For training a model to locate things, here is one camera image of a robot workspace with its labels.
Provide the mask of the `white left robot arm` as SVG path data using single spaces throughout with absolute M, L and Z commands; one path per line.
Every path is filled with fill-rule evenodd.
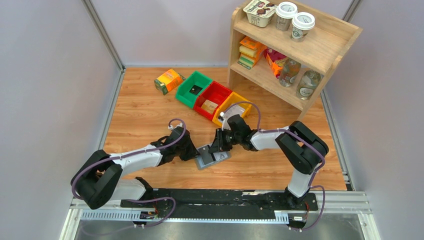
M 199 155 L 190 132 L 178 126 L 170 135 L 136 150 L 111 154 L 96 150 L 71 179 L 71 191 L 90 209 L 96 210 L 116 197 L 116 188 L 123 184 L 123 176 L 164 165 L 175 157 L 188 161 Z

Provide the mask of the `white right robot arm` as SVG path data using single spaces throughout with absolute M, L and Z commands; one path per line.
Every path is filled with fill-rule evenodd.
M 286 205 L 299 209 L 306 201 L 316 170 L 325 162 L 328 145 L 301 121 L 271 130 L 252 129 L 238 114 L 226 120 L 227 129 L 218 128 L 208 149 L 210 154 L 228 152 L 240 145 L 247 151 L 280 149 L 294 171 L 286 188 Z

